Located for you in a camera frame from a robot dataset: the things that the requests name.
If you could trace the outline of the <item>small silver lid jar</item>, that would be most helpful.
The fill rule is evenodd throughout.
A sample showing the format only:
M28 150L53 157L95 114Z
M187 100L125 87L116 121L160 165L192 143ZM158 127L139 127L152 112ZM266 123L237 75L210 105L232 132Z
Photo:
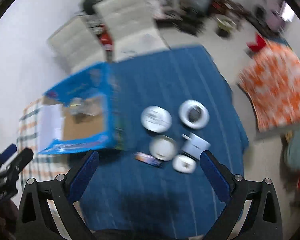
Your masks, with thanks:
M170 137L157 135L149 144L149 152L160 161L170 161L178 153L178 145Z

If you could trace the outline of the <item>white jar with black lid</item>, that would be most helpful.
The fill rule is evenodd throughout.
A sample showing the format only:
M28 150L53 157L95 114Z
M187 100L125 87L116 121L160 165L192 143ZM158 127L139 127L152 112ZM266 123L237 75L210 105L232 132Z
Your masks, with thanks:
M191 129L202 129L209 122L207 108L196 100L187 100L179 107L181 122Z

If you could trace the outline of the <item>silver round tin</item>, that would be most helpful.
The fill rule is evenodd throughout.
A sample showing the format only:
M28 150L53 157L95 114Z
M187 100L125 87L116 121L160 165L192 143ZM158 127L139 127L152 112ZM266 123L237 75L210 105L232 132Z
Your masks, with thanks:
M68 111L71 115L85 114L86 106L85 100L82 98L72 98L69 105Z

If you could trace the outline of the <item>small white rounded case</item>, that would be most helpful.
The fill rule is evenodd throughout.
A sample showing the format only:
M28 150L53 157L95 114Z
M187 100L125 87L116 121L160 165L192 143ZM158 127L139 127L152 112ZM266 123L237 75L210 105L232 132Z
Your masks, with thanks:
M180 173L191 174L196 169L196 162L186 155L177 155L172 161L173 168Z

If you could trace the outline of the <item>black weight bench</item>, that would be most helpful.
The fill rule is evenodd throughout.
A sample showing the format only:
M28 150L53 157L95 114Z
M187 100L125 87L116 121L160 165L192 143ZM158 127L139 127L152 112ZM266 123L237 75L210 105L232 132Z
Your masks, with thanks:
M153 17L159 28L176 27L179 31L197 36L211 4L212 0L165 0L160 6L162 15Z

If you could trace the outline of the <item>blue cardboard box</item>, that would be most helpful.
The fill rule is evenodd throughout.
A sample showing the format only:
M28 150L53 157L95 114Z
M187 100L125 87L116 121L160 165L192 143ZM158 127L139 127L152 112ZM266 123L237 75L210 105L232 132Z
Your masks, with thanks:
M39 154L123 149L123 127L111 65L98 62L54 85L43 95Z

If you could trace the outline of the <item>grey square box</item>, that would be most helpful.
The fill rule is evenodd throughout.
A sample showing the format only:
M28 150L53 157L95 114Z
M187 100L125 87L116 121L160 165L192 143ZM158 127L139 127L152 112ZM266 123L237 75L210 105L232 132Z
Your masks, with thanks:
M185 143L181 150L197 160L200 159L201 153L209 150L211 146L209 142L193 133L190 133L189 136L182 134L182 137L185 139Z

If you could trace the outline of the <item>orange floral cushion chair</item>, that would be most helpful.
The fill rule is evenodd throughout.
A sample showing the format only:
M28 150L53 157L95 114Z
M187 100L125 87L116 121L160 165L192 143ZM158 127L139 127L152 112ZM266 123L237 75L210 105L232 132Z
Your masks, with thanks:
M290 47L267 41L240 72L260 132L300 123L300 60Z

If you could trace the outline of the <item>white jar with logo lid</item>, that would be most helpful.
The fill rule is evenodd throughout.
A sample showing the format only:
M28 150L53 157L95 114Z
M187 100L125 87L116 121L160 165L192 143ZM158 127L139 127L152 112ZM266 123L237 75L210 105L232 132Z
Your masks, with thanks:
M158 106L149 106L141 113L142 126L154 133L166 132L172 125L168 111Z

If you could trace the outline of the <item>waste bin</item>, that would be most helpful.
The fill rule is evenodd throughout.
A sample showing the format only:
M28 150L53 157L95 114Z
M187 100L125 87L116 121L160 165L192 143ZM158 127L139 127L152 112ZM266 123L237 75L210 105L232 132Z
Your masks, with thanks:
M216 34L219 37L227 38L237 29L236 23L228 16L218 14L215 16L217 23Z

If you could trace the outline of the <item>small colourful tube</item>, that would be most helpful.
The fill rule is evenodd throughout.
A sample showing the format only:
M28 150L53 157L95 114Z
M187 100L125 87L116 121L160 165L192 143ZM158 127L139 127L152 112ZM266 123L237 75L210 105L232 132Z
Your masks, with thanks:
M160 160L142 152L136 152L135 159L153 167L162 167L162 162Z

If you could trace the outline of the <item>plaid and blue tablecloth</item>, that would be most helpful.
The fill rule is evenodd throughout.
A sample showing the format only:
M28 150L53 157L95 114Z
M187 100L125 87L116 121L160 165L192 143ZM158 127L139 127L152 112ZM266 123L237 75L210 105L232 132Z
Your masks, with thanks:
M90 230L173 239L206 234L229 200L224 182L209 183L200 156L210 150L242 174L248 144L231 89L201 45L70 75L24 113L18 138L34 152L23 183L54 179L97 152L97 169L79 178L70 198Z

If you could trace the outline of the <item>left white padded chair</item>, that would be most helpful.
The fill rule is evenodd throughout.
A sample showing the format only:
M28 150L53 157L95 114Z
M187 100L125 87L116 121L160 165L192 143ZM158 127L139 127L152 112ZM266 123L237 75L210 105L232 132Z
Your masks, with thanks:
M70 19L47 42L69 74L106 61L106 52L101 42L82 16Z

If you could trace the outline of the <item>red cloth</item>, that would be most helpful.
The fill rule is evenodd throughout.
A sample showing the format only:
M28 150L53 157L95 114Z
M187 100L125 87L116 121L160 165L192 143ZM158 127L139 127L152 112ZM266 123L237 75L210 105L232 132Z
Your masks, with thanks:
M266 47L267 43L266 43L266 40L260 34L256 33L255 41L254 42L248 42L247 46L253 53L257 53L261 49Z

